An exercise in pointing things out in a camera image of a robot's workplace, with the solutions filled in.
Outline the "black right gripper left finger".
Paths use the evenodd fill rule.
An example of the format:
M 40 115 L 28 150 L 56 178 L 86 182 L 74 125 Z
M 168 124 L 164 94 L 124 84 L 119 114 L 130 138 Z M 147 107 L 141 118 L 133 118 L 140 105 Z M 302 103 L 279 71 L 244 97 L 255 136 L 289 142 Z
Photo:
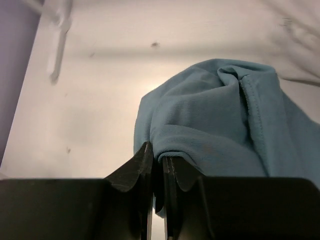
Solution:
M 106 177 L 103 238 L 149 240 L 153 215 L 153 149 L 143 143 L 134 156 Z

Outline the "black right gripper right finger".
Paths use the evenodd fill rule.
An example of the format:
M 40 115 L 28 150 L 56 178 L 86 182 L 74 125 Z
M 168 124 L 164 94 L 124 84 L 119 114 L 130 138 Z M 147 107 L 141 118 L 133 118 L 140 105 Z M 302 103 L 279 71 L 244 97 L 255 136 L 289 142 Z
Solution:
M 165 157 L 162 169 L 166 238 L 214 240 L 213 180 L 179 157 Z

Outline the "blue t shirt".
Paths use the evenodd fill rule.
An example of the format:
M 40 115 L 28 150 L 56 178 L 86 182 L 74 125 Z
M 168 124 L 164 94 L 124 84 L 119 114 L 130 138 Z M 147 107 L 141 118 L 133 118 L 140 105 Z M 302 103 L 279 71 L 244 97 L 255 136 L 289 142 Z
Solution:
M 140 101 L 133 150 L 181 157 L 210 177 L 296 177 L 320 184 L 320 125 L 281 89 L 275 69 L 199 62 Z

